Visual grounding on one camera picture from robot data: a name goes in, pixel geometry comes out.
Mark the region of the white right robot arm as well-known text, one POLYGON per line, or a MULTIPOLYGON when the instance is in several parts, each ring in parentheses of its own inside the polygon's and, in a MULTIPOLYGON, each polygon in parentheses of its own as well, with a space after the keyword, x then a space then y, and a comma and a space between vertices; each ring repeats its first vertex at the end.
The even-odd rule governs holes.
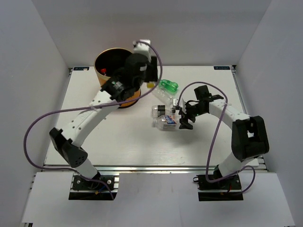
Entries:
POLYGON ((232 131, 231 153, 216 166, 213 175, 205 173, 207 182, 223 189, 231 183, 233 175, 248 167, 250 161, 269 152, 265 122, 261 116, 250 116, 229 105, 224 92, 212 95, 207 84, 197 87, 194 92, 195 100, 185 102, 179 97, 174 106, 181 116, 180 129, 193 129, 192 124, 196 117, 203 114, 210 114, 219 119, 206 161, 208 164, 221 123, 232 131))

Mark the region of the clear bottle blue label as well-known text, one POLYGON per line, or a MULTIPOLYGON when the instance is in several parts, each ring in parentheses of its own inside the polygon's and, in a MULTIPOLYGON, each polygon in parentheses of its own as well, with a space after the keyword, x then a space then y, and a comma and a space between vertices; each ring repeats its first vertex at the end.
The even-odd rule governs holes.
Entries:
POLYGON ((152 127, 160 131, 175 131, 179 129, 179 126, 179 118, 172 115, 161 115, 152 121, 152 127))

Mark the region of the clear bottle red label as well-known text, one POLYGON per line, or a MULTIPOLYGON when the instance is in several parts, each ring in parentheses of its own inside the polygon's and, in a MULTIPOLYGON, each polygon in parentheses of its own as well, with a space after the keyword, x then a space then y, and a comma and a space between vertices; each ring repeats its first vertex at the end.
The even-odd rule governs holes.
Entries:
POLYGON ((103 76, 103 77, 106 77, 106 78, 108 78, 108 75, 107 75, 107 69, 101 69, 100 70, 100 74, 103 76))

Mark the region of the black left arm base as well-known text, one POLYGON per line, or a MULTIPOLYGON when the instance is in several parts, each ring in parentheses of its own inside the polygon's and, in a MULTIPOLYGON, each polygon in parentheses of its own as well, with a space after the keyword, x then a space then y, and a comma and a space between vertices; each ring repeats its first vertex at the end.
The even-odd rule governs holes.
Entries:
POLYGON ((118 191, 119 175, 101 175, 101 181, 107 184, 110 191, 102 183, 88 182, 79 175, 74 175, 71 181, 69 200, 71 201, 112 201, 118 191))

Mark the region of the clear bottle yellow cap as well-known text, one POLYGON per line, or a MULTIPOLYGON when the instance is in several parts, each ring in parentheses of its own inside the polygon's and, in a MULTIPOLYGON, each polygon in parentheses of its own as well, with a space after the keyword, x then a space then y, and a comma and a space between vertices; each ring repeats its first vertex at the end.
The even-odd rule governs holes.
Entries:
POLYGON ((148 89, 154 88, 155 87, 155 83, 154 82, 148 82, 148 83, 146 83, 146 87, 148 89))

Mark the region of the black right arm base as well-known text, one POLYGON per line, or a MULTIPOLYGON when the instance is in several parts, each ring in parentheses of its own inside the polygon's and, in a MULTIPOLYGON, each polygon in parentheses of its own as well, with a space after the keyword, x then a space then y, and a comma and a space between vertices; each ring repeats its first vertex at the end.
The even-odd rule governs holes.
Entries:
POLYGON ((210 183, 206 175, 196 175, 193 182, 198 186, 199 201, 242 201, 242 186, 238 175, 210 183))

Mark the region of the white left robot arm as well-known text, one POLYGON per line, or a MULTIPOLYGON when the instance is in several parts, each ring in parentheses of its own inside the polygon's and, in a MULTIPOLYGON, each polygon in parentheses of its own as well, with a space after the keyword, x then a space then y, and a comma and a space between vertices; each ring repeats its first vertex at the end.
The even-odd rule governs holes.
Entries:
POLYGON ((102 85, 89 104, 61 129, 53 128, 49 134, 55 150, 69 166, 84 176, 84 183, 94 189, 99 186, 100 173, 92 165, 87 152, 81 147, 94 128, 138 91, 144 82, 158 80, 157 57, 140 53, 130 54, 122 67, 102 85))

